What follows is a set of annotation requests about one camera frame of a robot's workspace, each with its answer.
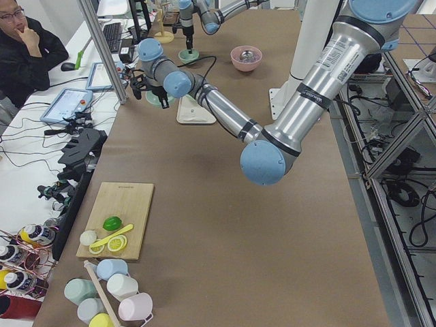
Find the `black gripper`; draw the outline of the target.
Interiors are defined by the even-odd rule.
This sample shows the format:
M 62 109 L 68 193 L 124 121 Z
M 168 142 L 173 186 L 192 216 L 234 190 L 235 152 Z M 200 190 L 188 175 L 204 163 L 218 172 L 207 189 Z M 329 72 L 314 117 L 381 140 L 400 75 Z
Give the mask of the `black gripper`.
M 187 27 L 185 27 L 184 25 L 182 25 L 181 22 L 176 22 L 172 25 L 172 32 L 173 34 L 176 34 L 177 31 L 181 29 L 183 32 L 183 35 L 186 37 L 186 49 L 188 51 L 189 54 L 192 53 L 192 49 L 193 49 L 193 34 L 194 34 L 194 27 L 193 25 L 189 25 Z
M 163 87 L 151 84 L 142 69 L 132 70 L 130 87 L 136 99 L 142 99 L 142 92 L 151 91 L 153 95 L 158 97 L 159 103 L 163 109 L 169 108 L 168 96 L 164 93 Z

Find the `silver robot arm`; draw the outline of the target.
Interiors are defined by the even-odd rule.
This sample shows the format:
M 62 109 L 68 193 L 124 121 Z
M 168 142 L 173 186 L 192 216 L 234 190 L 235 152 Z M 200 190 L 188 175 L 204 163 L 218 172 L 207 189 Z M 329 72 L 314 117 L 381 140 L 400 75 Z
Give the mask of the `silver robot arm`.
M 300 155 L 302 139 L 330 107 L 367 55 L 397 47 L 399 28 L 413 1 L 348 1 L 332 24 L 332 37 L 274 123 L 261 126 L 205 77 L 178 68 L 153 38 L 138 45 L 146 84 L 165 95 L 192 96 L 236 138 L 244 175 L 258 185 L 277 183 Z
M 221 25 L 225 21 L 235 17 L 235 15 L 238 15 L 245 10 L 251 9 L 252 7 L 261 6 L 263 3 L 269 3 L 269 1 L 233 1 L 221 9 L 212 11 L 209 8 L 209 1 L 180 0 L 178 2 L 178 20 L 172 25 L 172 32 L 176 33 L 179 29 L 182 30 L 183 35 L 185 36 L 186 49 L 188 53 L 192 53 L 194 14 L 198 14 L 202 29 L 205 34 L 213 35 L 218 32 Z

